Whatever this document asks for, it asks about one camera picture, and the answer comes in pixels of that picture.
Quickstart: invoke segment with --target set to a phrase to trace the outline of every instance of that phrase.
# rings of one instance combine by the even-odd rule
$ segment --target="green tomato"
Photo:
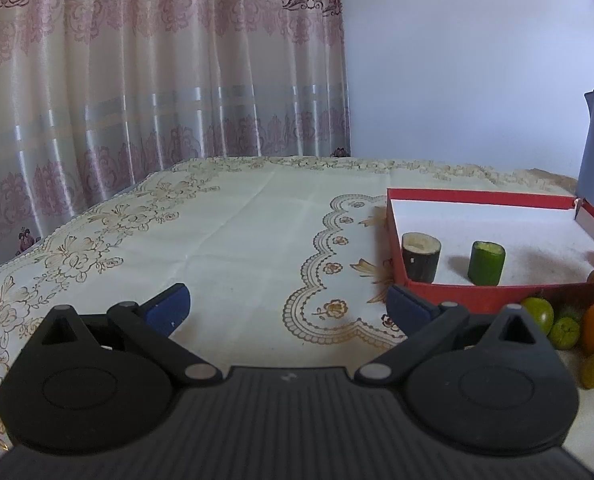
[[[550,302],[543,298],[526,298],[522,301],[522,306],[539,325],[542,332],[548,335],[555,320],[555,311],[552,309]]]
[[[571,317],[560,317],[552,325],[548,339],[557,350],[570,350],[579,341],[581,325]]]

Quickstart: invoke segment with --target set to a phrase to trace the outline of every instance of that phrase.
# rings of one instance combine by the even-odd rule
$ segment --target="black ribbed surface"
[[[15,447],[0,480],[573,480],[592,475],[560,449],[477,457],[414,426],[387,390],[342,368],[234,368],[223,384],[184,392],[151,434],[85,457]]]

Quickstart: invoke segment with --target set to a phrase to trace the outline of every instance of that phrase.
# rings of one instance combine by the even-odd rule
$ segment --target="green cucumber piece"
[[[499,285],[506,261],[506,250],[494,242],[475,242],[472,244],[468,278],[479,286]]]

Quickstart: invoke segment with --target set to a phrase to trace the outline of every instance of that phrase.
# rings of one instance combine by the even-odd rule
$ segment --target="cut cucumber piece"
[[[414,282],[432,283],[437,273],[442,244],[425,233],[406,233],[401,237],[401,255],[406,274]]]
[[[472,244],[468,278],[479,286],[499,285],[506,261],[506,250],[494,242],[475,242]]]

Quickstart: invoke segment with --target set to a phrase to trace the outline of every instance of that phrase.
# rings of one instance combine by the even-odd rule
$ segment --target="table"
[[[210,158],[152,174],[0,266],[0,382],[55,304],[192,295],[172,339],[219,366],[341,365],[403,340],[388,318],[388,187],[569,194],[539,170],[355,158]],[[0,456],[10,446],[0,420]],[[594,469],[594,391],[566,446]]]

